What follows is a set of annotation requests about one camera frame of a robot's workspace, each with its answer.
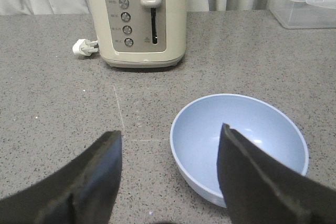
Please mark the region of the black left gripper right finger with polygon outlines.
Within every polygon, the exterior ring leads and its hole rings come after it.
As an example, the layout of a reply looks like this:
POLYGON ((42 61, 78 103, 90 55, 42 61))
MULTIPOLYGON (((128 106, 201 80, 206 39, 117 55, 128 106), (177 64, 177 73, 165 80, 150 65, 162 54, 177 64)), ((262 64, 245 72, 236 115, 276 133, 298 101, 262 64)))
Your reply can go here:
POLYGON ((217 177, 232 223, 335 223, 335 190, 303 176, 223 124, 217 177))

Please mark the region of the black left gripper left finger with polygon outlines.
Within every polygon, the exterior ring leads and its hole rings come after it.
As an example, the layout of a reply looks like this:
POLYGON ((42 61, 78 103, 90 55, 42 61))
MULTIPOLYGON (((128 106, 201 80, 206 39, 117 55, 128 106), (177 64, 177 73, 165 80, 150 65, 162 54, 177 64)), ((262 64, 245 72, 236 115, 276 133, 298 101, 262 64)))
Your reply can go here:
POLYGON ((108 223, 121 173, 121 133, 105 132, 57 172, 2 199, 1 223, 108 223))

